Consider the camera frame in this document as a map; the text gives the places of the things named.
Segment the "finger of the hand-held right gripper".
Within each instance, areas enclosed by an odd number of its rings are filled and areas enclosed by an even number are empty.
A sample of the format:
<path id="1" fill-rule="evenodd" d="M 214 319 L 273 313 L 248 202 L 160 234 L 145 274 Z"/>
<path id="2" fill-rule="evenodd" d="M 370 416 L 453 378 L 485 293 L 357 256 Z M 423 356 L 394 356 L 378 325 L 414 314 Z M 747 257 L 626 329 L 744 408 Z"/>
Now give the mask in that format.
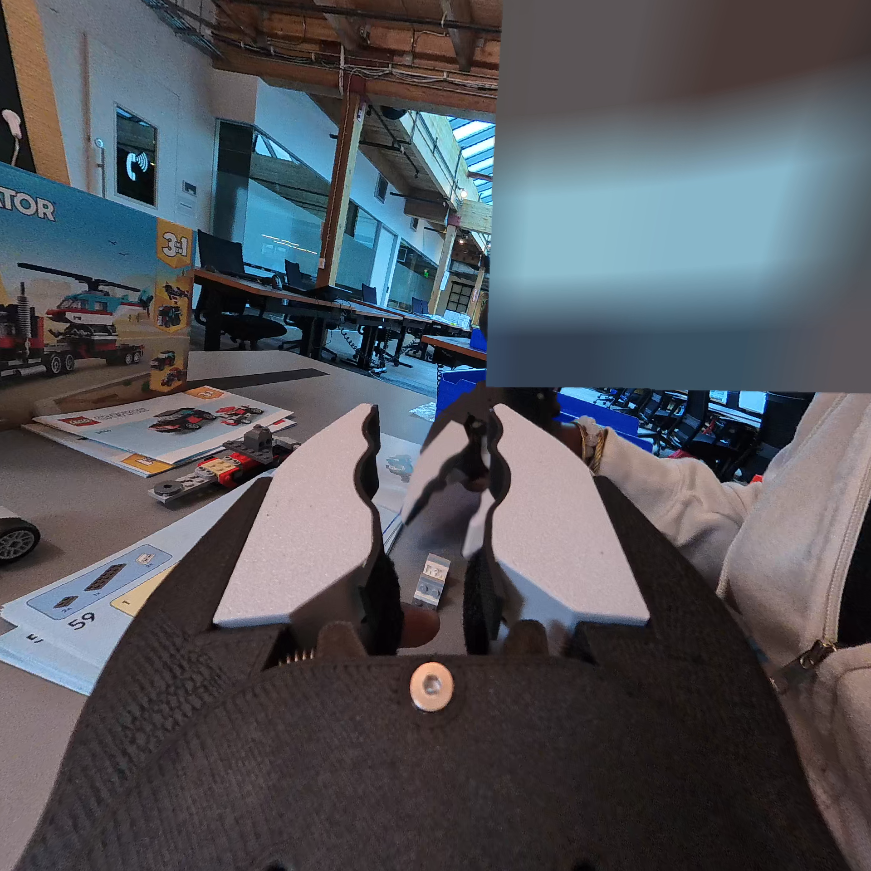
<path id="1" fill-rule="evenodd" d="M 464 534 L 464 541 L 461 548 L 461 555 L 463 557 L 472 557 L 482 548 L 486 516 L 493 504 L 494 497 L 492 493 L 488 489 L 482 490 L 478 508 L 470 517 Z"/>
<path id="2" fill-rule="evenodd" d="M 435 420 L 409 479 L 401 508 L 402 522 L 412 522 L 432 495 L 451 483 L 475 487 L 484 482 L 488 474 L 485 446 L 483 419 L 468 414 L 460 420 Z"/>

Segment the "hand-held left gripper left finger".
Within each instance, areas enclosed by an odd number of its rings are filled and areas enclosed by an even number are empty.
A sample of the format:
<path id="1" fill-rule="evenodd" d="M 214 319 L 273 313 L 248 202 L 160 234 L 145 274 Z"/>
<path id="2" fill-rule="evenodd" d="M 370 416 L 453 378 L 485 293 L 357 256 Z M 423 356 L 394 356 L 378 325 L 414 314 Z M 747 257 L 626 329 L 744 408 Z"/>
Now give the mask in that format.
<path id="1" fill-rule="evenodd" d="M 213 613 L 223 628 L 287 624 L 298 650 L 350 623 L 372 654 L 399 647 L 403 612 L 383 550 L 377 406 L 362 403 L 305 441 L 272 474 Z"/>

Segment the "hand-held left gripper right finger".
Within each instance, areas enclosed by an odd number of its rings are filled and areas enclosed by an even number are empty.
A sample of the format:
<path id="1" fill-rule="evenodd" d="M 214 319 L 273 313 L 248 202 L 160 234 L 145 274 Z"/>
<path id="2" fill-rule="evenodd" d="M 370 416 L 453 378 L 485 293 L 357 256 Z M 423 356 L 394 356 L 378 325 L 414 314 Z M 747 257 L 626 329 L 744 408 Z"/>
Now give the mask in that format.
<path id="1" fill-rule="evenodd" d="M 465 651 L 495 651 L 523 620 L 543 626 L 552 655 L 579 624 L 647 625 L 650 611 L 581 459 L 504 404 L 490 409 L 486 448 L 494 504 L 482 548 L 465 557 Z"/>

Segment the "small grey lego plate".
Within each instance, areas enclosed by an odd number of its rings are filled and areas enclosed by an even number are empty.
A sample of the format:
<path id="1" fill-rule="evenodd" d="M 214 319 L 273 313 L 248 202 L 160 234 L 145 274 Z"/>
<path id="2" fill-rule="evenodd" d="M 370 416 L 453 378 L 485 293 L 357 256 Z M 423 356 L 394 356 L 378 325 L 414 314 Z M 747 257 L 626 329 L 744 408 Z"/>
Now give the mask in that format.
<path id="1" fill-rule="evenodd" d="M 421 607 L 436 610 L 450 574 L 450 560 L 430 552 L 419 575 L 411 601 Z"/>

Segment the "red grey lego model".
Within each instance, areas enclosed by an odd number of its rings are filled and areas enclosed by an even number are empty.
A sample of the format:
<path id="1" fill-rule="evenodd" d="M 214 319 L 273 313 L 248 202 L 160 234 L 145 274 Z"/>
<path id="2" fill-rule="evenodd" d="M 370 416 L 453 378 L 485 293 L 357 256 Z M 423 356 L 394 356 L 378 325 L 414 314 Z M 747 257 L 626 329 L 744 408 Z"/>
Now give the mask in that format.
<path id="1" fill-rule="evenodd" d="M 168 504 L 216 487 L 233 489 L 276 468 L 300 446 L 300 442 L 280 433 L 274 434 L 268 427 L 257 424 L 240 438 L 224 441 L 222 446 L 223 452 L 202 460 L 189 473 L 156 484 L 148 490 L 148 494 Z"/>

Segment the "person's right forearm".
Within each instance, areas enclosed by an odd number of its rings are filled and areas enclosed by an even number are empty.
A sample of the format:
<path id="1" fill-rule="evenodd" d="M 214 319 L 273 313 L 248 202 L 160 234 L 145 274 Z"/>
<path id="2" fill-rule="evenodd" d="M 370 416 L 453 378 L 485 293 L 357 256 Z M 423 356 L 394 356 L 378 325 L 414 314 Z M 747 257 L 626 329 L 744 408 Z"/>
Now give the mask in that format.
<path id="1" fill-rule="evenodd" d="M 761 494 L 761 483 L 722 483 L 700 460 L 659 458 L 592 417 L 576 422 L 595 438 L 590 469 L 613 482 L 716 585 L 726 552 Z"/>

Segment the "red black lego truck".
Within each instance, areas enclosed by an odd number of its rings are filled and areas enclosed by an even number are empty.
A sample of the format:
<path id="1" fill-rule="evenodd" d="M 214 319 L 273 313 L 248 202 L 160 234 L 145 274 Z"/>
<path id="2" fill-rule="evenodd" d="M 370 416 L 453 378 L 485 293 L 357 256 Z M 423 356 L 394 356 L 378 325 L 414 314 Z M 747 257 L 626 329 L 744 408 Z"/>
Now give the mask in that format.
<path id="1" fill-rule="evenodd" d="M 15 511 L 1 507 L 1 566 L 8 566 L 30 554 L 40 542 L 39 528 L 19 517 Z"/>

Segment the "lego box with truck picture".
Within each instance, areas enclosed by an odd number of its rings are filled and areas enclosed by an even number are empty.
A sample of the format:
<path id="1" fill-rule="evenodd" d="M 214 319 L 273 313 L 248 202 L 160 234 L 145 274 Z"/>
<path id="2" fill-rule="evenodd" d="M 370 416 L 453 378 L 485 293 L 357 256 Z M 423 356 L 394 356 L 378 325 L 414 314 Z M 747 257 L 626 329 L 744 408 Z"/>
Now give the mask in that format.
<path id="1" fill-rule="evenodd" d="M 2 429 L 187 386 L 196 231 L 2 164 Z"/>

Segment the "person's right hand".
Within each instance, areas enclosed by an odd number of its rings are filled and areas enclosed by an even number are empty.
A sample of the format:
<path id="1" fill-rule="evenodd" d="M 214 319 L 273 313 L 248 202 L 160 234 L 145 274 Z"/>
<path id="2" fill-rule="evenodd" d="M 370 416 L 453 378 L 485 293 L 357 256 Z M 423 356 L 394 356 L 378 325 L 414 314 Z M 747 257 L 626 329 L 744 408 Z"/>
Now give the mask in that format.
<path id="1" fill-rule="evenodd" d="M 563 423 L 559 418 L 559 403 L 546 401 L 540 411 L 541 425 L 545 432 L 560 440 L 581 461 L 591 465 L 595 452 L 595 438 L 588 432 L 585 424 L 578 422 Z"/>

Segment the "orange-topped desk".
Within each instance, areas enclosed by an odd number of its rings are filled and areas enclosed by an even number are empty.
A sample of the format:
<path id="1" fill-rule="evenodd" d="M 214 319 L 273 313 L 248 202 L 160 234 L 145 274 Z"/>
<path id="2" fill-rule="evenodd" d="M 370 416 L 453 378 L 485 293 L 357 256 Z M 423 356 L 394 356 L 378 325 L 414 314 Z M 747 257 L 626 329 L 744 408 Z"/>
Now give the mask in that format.
<path id="1" fill-rule="evenodd" d="M 421 342 L 432 349 L 431 358 L 437 367 L 486 368 L 486 352 L 472 347 L 469 339 L 424 333 Z"/>

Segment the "closed instruction booklet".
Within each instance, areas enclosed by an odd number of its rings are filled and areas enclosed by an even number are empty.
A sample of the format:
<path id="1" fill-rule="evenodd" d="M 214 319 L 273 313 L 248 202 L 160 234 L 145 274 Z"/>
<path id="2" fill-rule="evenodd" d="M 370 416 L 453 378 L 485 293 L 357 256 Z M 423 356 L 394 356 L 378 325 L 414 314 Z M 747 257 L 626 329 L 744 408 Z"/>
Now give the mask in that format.
<path id="1" fill-rule="evenodd" d="M 215 386 L 186 389 L 119 406 L 39 415 L 51 436 L 179 464 L 240 438 L 255 425 L 277 430 L 295 424 L 294 412 Z"/>

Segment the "black office chair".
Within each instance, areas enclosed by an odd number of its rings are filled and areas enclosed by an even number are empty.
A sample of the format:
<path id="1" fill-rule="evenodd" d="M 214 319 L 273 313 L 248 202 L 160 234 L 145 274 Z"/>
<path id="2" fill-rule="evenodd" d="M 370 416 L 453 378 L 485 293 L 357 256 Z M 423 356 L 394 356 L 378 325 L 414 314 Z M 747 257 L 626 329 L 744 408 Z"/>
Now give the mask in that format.
<path id="1" fill-rule="evenodd" d="M 274 286 L 273 275 L 256 275 L 245 270 L 239 242 L 198 231 L 197 245 L 201 270 L 266 287 Z M 199 286 L 199 298 L 193 314 L 197 323 L 203 326 L 205 351 L 217 350 L 224 333 L 236 343 L 239 350 L 255 350 L 259 341 L 285 333 L 283 325 L 265 317 L 265 296 L 230 287 L 213 277 L 194 277 L 193 283 Z"/>

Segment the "long office desk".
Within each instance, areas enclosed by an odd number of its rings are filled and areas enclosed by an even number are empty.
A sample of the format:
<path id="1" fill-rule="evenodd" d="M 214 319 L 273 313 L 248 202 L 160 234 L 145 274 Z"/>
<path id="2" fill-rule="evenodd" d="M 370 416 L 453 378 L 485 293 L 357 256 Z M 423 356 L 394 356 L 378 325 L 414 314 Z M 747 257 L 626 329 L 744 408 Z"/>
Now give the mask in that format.
<path id="1" fill-rule="evenodd" d="M 215 273 L 207 268 L 196 267 L 191 275 L 192 282 L 201 286 L 199 299 L 203 303 L 203 311 L 206 312 L 203 349 L 207 352 L 217 351 L 221 347 L 220 324 L 214 318 L 221 314 L 223 300 L 239 293 L 284 301 L 290 317 L 304 321 L 299 353 L 316 360 L 321 358 L 323 329 L 327 321 L 354 319 L 361 323 L 365 328 L 363 349 L 371 346 L 376 328 L 383 326 L 389 320 L 401 321 L 401 318 L 395 318 L 388 312 L 375 311 L 354 300 L 324 300 L 261 285 L 251 279 Z"/>

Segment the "open instruction booklet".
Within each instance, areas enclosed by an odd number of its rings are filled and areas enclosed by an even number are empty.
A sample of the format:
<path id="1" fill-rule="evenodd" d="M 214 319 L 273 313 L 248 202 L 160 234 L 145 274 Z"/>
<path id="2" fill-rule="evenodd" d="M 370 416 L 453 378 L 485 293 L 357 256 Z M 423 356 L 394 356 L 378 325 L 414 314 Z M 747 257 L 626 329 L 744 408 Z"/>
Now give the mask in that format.
<path id="1" fill-rule="evenodd" d="M 379 434 L 377 492 L 373 502 L 380 518 L 384 551 L 400 526 L 399 508 L 406 484 L 386 468 L 395 450 L 414 461 L 420 446 Z M 75 692 L 89 694 L 121 636 L 159 582 L 173 572 L 192 581 L 193 570 L 180 561 L 224 519 L 218 542 L 241 528 L 241 501 L 254 486 L 269 483 L 267 471 L 228 494 L 194 510 L 146 538 L 76 573 L 3 605 L 2 615 L 14 626 L 2 635 L 2 660 Z"/>

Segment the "person's black top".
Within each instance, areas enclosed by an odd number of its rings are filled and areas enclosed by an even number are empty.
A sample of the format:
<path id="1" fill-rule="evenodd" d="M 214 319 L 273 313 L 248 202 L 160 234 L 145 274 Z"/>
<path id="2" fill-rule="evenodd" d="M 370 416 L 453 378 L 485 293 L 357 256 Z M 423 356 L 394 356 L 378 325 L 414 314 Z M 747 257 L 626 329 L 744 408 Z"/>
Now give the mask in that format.
<path id="1" fill-rule="evenodd" d="M 870 641 L 870 507 L 845 576 L 838 619 L 838 645 L 855 647 Z"/>

